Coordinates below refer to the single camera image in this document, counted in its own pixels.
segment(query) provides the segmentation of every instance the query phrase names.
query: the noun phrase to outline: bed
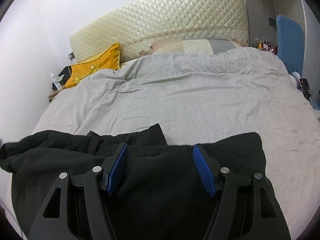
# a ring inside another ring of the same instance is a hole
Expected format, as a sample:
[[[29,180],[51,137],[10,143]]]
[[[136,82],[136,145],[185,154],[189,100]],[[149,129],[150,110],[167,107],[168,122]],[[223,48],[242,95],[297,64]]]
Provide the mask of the bed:
[[[244,47],[217,55],[152,54],[155,42],[178,37]],[[143,0],[97,19],[70,42],[77,61],[119,42],[126,65],[61,91],[34,133],[116,135],[159,123],[168,144],[191,145],[257,132],[292,239],[303,232],[320,205],[320,124],[282,61],[245,47],[244,0]]]

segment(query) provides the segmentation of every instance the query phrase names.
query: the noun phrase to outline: cream headboard cover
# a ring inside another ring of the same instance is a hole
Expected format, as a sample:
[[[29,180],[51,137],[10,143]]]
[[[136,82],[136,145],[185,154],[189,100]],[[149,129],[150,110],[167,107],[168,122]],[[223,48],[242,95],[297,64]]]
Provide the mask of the cream headboard cover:
[[[120,61],[151,54],[166,38],[225,38],[249,42],[244,0],[141,0],[110,12],[70,37],[78,62],[121,45]]]

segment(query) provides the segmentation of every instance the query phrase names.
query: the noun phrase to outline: blue ironing board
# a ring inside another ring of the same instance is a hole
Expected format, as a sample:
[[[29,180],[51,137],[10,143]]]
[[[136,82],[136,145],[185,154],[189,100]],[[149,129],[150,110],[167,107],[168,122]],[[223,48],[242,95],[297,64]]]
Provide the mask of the blue ironing board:
[[[278,57],[289,73],[294,71],[302,76],[304,58],[304,36],[300,24],[283,15],[276,18],[278,34]]]

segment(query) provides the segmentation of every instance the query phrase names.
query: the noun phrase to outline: yellow pillow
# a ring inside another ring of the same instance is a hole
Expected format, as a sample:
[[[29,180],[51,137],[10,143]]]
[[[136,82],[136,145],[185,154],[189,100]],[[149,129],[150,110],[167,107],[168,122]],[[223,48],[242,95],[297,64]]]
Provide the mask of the yellow pillow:
[[[72,65],[72,74],[66,83],[66,88],[76,86],[81,80],[100,69],[117,70],[120,63],[120,44],[115,43],[106,51]]]

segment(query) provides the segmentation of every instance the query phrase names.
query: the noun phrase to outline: white bottle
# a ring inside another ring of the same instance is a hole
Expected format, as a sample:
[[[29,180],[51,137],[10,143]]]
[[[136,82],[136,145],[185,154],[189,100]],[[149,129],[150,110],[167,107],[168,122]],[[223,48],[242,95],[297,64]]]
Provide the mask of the white bottle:
[[[58,81],[58,78],[56,77],[56,75],[53,74],[53,73],[51,73],[51,74],[50,74],[50,77],[51,77],[51,79],[52,79],[52,82],[55,84],[56,88],[57,88],[58,90],[61,90],[62,86],[61,86],[60,82]]]

